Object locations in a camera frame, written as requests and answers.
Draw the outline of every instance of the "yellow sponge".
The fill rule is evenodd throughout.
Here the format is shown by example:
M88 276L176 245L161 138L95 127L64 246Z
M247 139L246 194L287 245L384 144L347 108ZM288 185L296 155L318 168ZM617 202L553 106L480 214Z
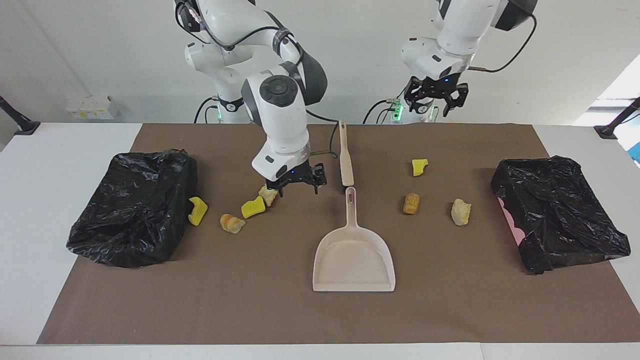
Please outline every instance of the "yellow sponge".
M200 222L202 221L202 217L207 212L207 209L209 209L209 207L207 204L204 203L204 201L202 201L201 198L197 196L189 198L189 201L191 201L191 203L193 204L193 210L191 211L191 214L189 214L187 217L189 218L189 222L193 226L198 226L200 225Z
M413 165L413 176L420 176L424 173L424 167L429 165L429 161L427 159L413 159L411 164Z
M261 196L258 196L253 201L247 201L244 205L242 205L242 216L244 218L250 218L256 214L263 213L267 210L264 206L264 199Z

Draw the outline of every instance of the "brush handle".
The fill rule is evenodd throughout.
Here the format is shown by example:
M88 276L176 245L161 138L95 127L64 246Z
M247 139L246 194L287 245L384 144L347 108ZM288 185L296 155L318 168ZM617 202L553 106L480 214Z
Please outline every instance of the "brush handle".
M347 125L340 121L340 174L342 175L343 186L353 186L353 167L351 166L351 155L347 146Z

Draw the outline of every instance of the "black garbage bag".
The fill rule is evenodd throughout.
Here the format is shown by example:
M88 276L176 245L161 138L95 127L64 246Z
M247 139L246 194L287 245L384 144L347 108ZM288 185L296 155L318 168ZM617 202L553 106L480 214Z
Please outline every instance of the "black garbage bag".
M616 229L580 165L569 158L502 160L491 187L524 232L516 239L518 250L535 274L631 254L627 235Z
M197 182L196 161L186 151L114 156L67 248L123 268L168 260L184 234Z

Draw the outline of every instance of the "black cable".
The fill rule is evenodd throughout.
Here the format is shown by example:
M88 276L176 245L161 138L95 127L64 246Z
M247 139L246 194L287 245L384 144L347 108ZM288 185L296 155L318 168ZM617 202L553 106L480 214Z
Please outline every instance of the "black cable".
M206 108L204 110L204 123L208 124L209 123L209 119L207 119L207 113L209 112L209 109L217 109L218 105L211 105L210 107Z
M331 157L334 159L338 158L338 154L335 153L335 151L333 151L333 137L335 136L335 131L338 130L338 123L336 122L334 127L333 127L333 131L331 132L331 137L329 138L329 150L328 151L316 151L316 152L312 152L310 155L311 156L315 156L315 155L322 155L322 154L331 154Z
M296 66L298 66L302 62L302 58L305 57L305 50L302 48L302 45L300 45L300 43L291 40L291 38L289 39L289 41L293 43L293 45L298 50L298 54L300 55L300 57L298 58L298 61L296 61Z
M406 86L400 90L400 94L398 94L398 96L396 96L396 100L400 99L400 96L402 96L402 93L404 92ZM387 119L387 115L389 115L391 113L391 110L393 109L394 104L392 103L391 105L389 105L389 108L387 109L387 112L385 113L385 116L382 118L382 124L385 123L386 119Z
M637 117L638 117L638 115L640 115L640 113L635 114L634 116L632 116L632 117L630 117L629 119L627 119L627 120L625 120L625 121L621 122L620 124L621 124L621 125L622 125L622 124L626 124L627 122L630 122L631 120L633 120L633 119L637 118Z
M378 118L376 119L376 124L379 124L379 123L380 123L380 117L382 116L382 114L384 114L384 113L389 113L389 112L391 112L391 111L393 111L393 110L392 110L392 109L390 109L390 108L389 108L389 109L382 109L382 111L378 114Z
M231 49L233 49L237 44L240 44L241 42L245 41L246 39L248 39L250 36L255 35L261 31L264 30L280 30L280 28L277 28L275 26L263 26L261 28L257 28L255 30L253 30L252 32L250 32L249 34L241 37L240 39L232 42L231 44L225 44L222 41L218 40L218 38L216 38L215 36L213 36L213 34L209 31L209 28L207 28L207 26L204 26L204 30L207 32L207 34L209 35L209 37L211 37L211 39L213 40L213 42L216 43L216 45L222 47L224 50L230 51Z
M317 118L317 119L323 120L323 121L335 122L335 123L338 123L338 122L339 122L338 120L329 119L328 117L323 117L323 116L320 116L320 115L316 115L316 114L312 113L312 112L311 112L311 111L309 111L309 110L307 110L307 113L308 113L309 115L311 115L311 116L313 116L313 117L315 117L315 118Z
M536 18L535 15L533 15L532 13L528 12L525 8L522 7L522 5L516 3L514 0L509 0L509 2L511 4L514 4L516 7L518 7L520 10L522 10L524 13L526 13L530 18L533 19L533 28L531 29L531 32L529 33L529 36L527 37L527 40L524 41L524 44L522 44L522 46L520 47L520 50L518 50L518 52L511 58L511 60L509 60L506 64L504 64L502 67L499 67L495 70L488 70L487 68L484 67L475 67L475 66L470 66L469 70L473 70L473 71L482 71L482 72L498 72L498 71L502 71L504 70L507 66L511 65L511 63L513 63L514 60L516 60L516 58L518 57L518 55L520 55L520 53L524 50L524 48L527 46L527 44L529 43L529 40L531 40L531 37L533 36L533 33L536 32L536 28L538 27L538 19Z
M378 105L380 104L384 104L385 102L387 102L387 100L380 100L378 102L376 102L375 104L373 104L373 106L371 106L371 109L369 109L369 111L367 111L367 114L364 117L364 120L362 121L362 124L366 124L367 123L367 119L369 118L369 115L371 115L371 112L373 111L373 109L375 109Z
M192 37L195 37L196 39L198 39L199 42L201 42L203 44L207 44L207 45L211 44L210 42L206 42L206 41L202 40L201 38L195 36L192 32L190 32L184 26L182 26L182 24L180 23L180 20L178 19L178 15L180 13L180 7L181 6L184 6L184 2L177 3L175 5L175 22L178 24L178 26L180 26L180 29L183 29L187 34L191 35Z
M335 131L338 130L338 124L340 122L338 120L335 120L335 119L329 119L328 117L323 117L323 116L320 116L320 115L316 115L315 113L312 113L309 110L307 110L307 113L309 115L317 118L317 119L335 123L335 126L333 127L333 131L331 132L331 137L329 138L329 150L328 151L312 152L310 155L311 156L315 156L315 155L322 155L322 154L331 154L332 158L337 159L338 158L338 154L336 154L335 151L333 151L333 137L335 136Z
M200 112L202 111L202 108L204 108L205 104L207 104L207 102L209 101L215 101L216 98L215 97L208 97L205 99L205 101L202 102L202 104L200 104L200 107L198 108L198 111L196 111L196 116L193 118L193 123L197 124L198 123L198 117L200 116Z

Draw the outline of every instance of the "food scrap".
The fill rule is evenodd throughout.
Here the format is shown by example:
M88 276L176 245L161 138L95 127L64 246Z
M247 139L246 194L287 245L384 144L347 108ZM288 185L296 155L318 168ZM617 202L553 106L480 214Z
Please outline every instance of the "food scrap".
M258 195L260 195L260 197L264 199L264 202L267 204L267 207L270 208L271 205L273 204L273 201L278 196L278 190L267 189L267 186L264 185L258 192Z
M462 199L456 199L451 208L451 218L458 226L464 226L469 223L469 214L471 214L471 204L467 204Z
M237 234L242 229L242 226L246 224L246 221L237 218L230 214L224 214L220 217L220 226L228 233Z
M409 193L404 198L403 211L405 214L415 215L418 212L419 205L420 205L420 195L416 193Z

